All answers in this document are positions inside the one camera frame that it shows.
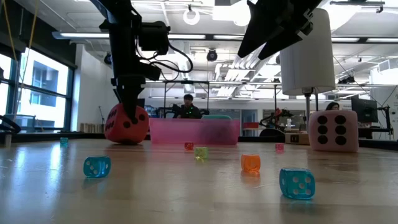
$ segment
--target blue translucent die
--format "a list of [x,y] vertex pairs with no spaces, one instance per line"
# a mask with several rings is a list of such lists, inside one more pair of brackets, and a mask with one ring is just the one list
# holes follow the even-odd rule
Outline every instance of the blue translucent die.
[[83,172],[87,177],[106,177],[111,170],[109,156],[87,157],[83,164]]
[[60,146],[61,147],[68,147],[68,138],[60,138]]
[[311,199],[315,194],[315,179],[308,169],[282,168],[279,186],[283,195],[292,199]]

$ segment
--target computer monitor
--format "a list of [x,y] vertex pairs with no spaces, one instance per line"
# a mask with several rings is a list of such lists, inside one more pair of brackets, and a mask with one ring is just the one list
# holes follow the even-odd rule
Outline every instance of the computer monitor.
[[359,122],[379,122],[377,102],[374,100],[351,98],[351,109],[357,113]]

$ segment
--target person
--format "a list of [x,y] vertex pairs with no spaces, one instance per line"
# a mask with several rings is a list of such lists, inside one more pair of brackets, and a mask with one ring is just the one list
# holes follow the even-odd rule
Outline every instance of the person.
[[331,102],[326,107],[326,110],[340,110],[340,105],[338,103],[336,103],[336,102]]
[[184,96],[184,105],[181,106],[180,114],[177,118],[191,118],[200,119],[201,114],[199,108],[193,105],[193,96],[191,94],[186,94]]

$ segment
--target pink plastic bin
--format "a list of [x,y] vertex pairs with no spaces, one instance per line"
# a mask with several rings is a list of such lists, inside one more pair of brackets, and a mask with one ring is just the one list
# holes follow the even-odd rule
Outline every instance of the pink plastic bin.
[[152,144],[236,145],[239,120],[228,119],[161,119],[149,120]]

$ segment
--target dice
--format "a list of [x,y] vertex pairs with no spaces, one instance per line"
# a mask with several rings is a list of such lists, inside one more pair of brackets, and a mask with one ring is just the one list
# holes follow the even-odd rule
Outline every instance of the dice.
[[109,156],[87,157],[83,164],[83,172],[87,177],[106,177],[111,170],[111,159]]
[[316,111],[308,122],[308,136],[313,150],[358,151],[358,117],[355,111]]
[[284,144],[283,143],[275,144],[275,151],[277,154],[283,154],[284,153]]
[[311,199],[315,194],[315,179],[308,169],[282,168],[279,186],[283,195],[292,199]]
[[195,158],[196,159],[207,159],[208,149],[207,147],[196,147],[195,148]]
[[109,112],[105,124],[106,139],[121,144],[138,144],[142,142],[149,130],[148,113],[137,106],[136,121],[127,116],[123,104],[114,106]]
[[60,147],[68,147],[68,138],[60,138]]
[[184,148],[185,148],[185,150],[187,150],[187,151],[192,151],[192,150],[193,150],[193,142],[186,142],[186,143],[184,144]]
[[259,155],[246,155],[241,156],[241,167],[246,172],[259,172],[261,160]]

